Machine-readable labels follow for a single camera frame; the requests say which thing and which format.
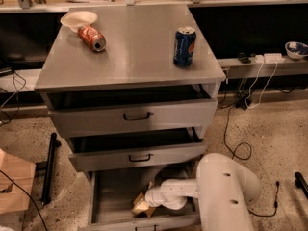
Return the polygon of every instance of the white plate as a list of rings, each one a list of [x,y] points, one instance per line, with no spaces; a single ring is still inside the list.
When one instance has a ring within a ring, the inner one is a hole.
[[[91,25],[97,19],[97,15],[92,12],[70,12],[61,18],[61,23],[69,27],[71,31],[77,33],[78,28],[84,25]]]

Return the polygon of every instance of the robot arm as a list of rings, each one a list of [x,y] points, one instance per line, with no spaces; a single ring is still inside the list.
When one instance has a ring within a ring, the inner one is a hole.
[[[147,191],[145,200],[152,207],[180,209],[187,196],[198,198],[202,230],[253,231],[246,205],[260,194],[260,181],[253,172],[213,153],[202,158],[195,179],[166,180]]]

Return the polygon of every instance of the open drawer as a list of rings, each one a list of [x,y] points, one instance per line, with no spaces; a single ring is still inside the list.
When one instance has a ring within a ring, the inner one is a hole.
[[[64,138],[180,127],[201,127],[205,133],[216,106],[216,100],[205,99],[58,111],[50,116]]]
[[[180,210],[158,207],[152,217],[134,216],[133,201],[145,193],[150,182],[187,179],[190,164],[126,168],[92,174],[89,223],[80,231],[159,231],[200,223],[197,200],[188,199]]]
[[[76,171],[146,167],[187,162],[203,155],[205,144],[181,128],[67,139]]]
[[[49,113],[63,138],[179,127],[196,127],[203,138],[217,106],[192,86],[73,93],[63,103]]]

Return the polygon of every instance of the drawer cabinet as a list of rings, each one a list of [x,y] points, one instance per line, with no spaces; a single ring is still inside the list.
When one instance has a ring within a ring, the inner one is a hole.
[[[91,184],[83,231],[158,231],[200,223],[189,199],[178,211],[135,217],[149,182],[190,178],[224,74],[185,4],[84,8],[98,15],[106,49],[93,53],[62,27],[35,86]],[[174,34],[196,31],[192,65],[173,64]]]

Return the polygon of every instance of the blue soda can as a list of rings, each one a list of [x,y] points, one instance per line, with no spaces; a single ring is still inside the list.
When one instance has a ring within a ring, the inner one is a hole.
[[[195,37],[192,27],[181,27],[177,30],[174,42],[174,64],[180,67],[192,64]]]

